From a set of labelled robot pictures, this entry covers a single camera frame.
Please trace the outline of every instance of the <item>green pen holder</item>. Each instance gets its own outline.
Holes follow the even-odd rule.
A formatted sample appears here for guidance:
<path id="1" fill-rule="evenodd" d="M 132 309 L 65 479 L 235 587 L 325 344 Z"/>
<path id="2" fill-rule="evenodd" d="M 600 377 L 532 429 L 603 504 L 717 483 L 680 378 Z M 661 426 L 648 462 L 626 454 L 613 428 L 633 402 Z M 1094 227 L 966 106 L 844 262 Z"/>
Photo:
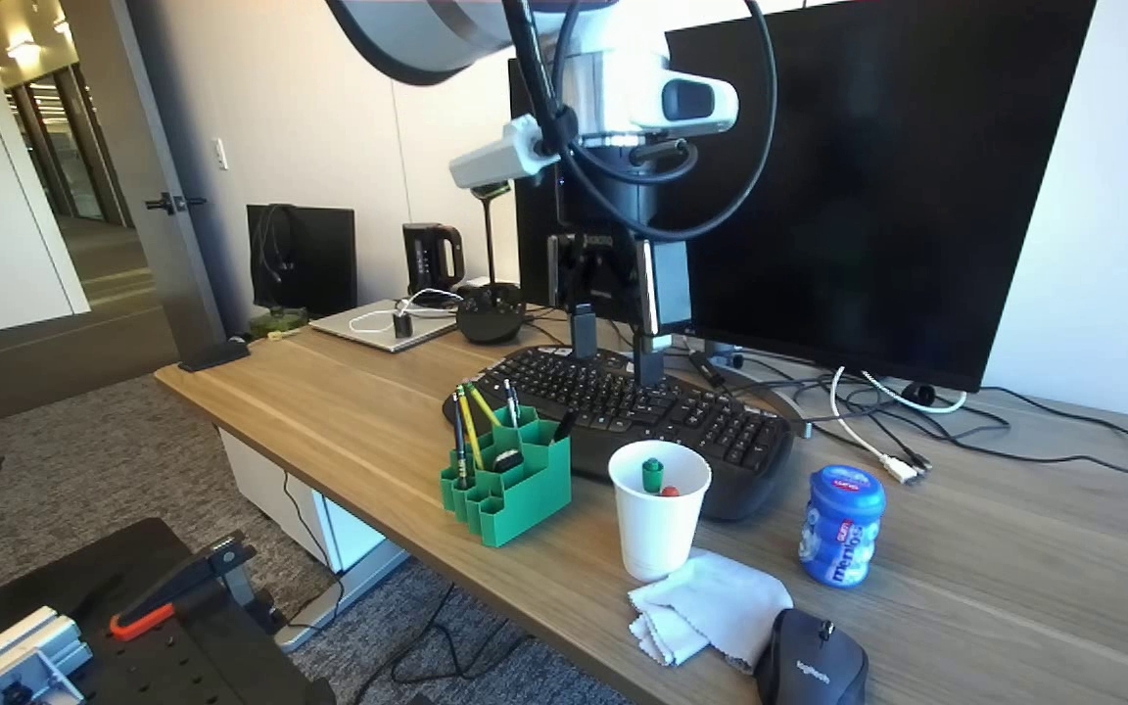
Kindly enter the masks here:
<path id="1" fill-rule="evenodd" d="M 492 469 L 501 452 L 520 450 L 523 464 L 503 473 L 476 470 L 473 447 L 469 452 L 469 473 L 476 485 L 469 490 L 458 487 L 460 470 L 456 451 L 442 470 L 439 487 L 442 508 L 456 514 L 458 522 L 467 525 L 469 532 L 482 537 L 482 544 L 501 547 L 532 526 L 564 509 L 573 500 L 572 456 L 570 439 L 552 442 L 554 421 L 538 418 L 538 411 L 520 407 L 520 428 L 510 426 L 506 409 L 494 412 L 501 426 L 478 438 L 484 468 Z"/>

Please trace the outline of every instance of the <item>black keyboard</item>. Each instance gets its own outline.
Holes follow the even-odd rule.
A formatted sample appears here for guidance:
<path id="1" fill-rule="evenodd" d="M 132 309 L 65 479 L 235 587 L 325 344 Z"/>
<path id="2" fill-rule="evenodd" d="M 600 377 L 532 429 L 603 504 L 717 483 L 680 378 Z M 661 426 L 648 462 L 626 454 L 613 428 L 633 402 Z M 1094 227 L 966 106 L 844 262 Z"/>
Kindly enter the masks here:
<path id="1" fill-rule="evenodd" d="M 558 421 L 578 411 L 573 430 L 573 474 L 608 482 L 608 458 L 643 439 L 680 442 L 712 467 L 712 487 L 703 517 L 717 521 L 747 518 L 772 499 L 779 469 L 795 435 L 773 412 L 742 405 L 733 397 L 668 378 L 640 388 L 629 359 L 600 350 L 591 360 L 570 356 L 567 347 L 525 347 L 491 365 L 474 381 L 491 405 L 504 405 L 502 380 L 510 379 L 521 405 Z M 442 412 L 453 418 L 450 398 Z M 488 424 L 475 414 L 478 433 Z"/>

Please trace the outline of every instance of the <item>green marker cap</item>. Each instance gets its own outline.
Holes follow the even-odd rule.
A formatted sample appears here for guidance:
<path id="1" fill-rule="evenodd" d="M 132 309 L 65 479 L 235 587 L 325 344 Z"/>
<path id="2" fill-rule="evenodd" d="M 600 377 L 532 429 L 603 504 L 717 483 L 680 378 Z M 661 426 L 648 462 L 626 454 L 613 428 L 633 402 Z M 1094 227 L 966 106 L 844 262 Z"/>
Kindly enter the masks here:
<path id="1" fill-rule="evenodd" d="M 643 492 L 659 494 L 659 487 L 664 483 L 664 466 L 661 461 L 649 458 L 643 464 Z"/>

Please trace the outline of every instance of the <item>ceiling light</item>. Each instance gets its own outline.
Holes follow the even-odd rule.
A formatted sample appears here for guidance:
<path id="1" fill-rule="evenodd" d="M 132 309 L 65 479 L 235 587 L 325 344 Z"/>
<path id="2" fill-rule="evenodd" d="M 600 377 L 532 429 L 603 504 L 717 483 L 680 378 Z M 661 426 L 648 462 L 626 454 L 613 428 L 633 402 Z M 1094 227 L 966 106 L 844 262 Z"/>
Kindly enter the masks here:
<path id="1" fill-rule="evenodd" d="M 17 60 L 19 62 L 37 62 L 37 55 L 41 54 L 41 46 L 37 45 L 36 41 L 25 39 L 20 41 L 18 44 L 8 49 L 8 56 Z"/>

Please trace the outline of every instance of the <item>yellow pencil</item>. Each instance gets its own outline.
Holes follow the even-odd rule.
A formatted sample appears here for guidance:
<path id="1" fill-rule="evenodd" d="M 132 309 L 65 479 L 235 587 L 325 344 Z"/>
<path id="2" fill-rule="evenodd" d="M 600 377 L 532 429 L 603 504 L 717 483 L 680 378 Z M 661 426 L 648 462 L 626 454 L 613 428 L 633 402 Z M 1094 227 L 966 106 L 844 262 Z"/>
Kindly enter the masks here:
<path id="1" fill-rule="evenodd" d="M 460 413 L 464 415 L 464 428 L 469 432 L 469 443 L 473 446 L 473 461 L 479 470 L 485 472 L 482 461 L 482 447 L 478 446 L 478 430 L 473 425 L 473 412 L 469 411 L 469 397 L 464 394 L 464 385 L 456 387 L 456 394 L 460 396 Z"/>
<path id="2" fill-rule="evenodd" d="M 497 418 L 495 418 L 494 412 L 490 411 L 490 405 L 485 403 L 485 397 L 482 397 L 482 393 L 478 391 L 476 385 L 469 382 L 467 387 L 469 387 L 469 394 L 472 394 L 473 400 L 478 403 L 478 409 L 482 409 L 483 414 L 485 414 L 486 417 L 490 420 L 490 425 L 501 426 L 502 424 L 499 423 Z"/>

